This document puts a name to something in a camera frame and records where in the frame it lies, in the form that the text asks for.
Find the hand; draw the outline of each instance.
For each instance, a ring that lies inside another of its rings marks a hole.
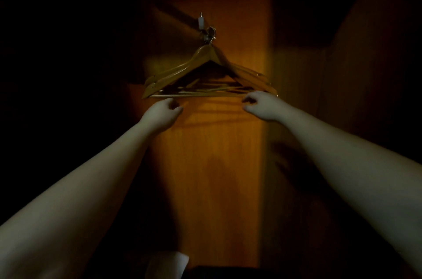
[[[150,106],[140,122],[150,128],[153,134],[158,134],[171,127],[182,111],[183,107],[176,100],[168,98]]]
[[[242,102],[251,103],[251,105],[244,105],[243,110],[265,121],[278,121],[280,108],[286,104],[275,95],[263,91],[254,91],[245,95]]]

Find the forearm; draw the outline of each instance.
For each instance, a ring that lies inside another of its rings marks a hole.
[[[42,271],[65,260],[72,270],[83,269],[119,210],[150,138],[150,129],[138,123],[4,223],[0,264],[20,260]]]
[[[278,121],[328,183],[422,274],[422,167],[282,103]]]

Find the bare arm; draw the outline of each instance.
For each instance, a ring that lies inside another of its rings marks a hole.
[[[0,277],[75,278],[110,227],[151,138],[182,112],[172,99],[0,227]]]
[[[253,92],[244,110],[287,127],[328,183],[422,276],[422,166]]]

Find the person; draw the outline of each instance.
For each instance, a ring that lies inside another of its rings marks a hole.
[[[243,109],[287,127],[337,193],[422,276],[422,166],[255,91]],[[150,140],[183,108],[152,105],[139,123],[0,227],[0,276],[80,276],[113,222]]]

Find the person's right arm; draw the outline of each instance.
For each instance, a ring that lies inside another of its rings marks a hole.
[[[248,94],[244,110],[287,127],[337,193],[422,276],[422,165],[346,133],[274,95]]]

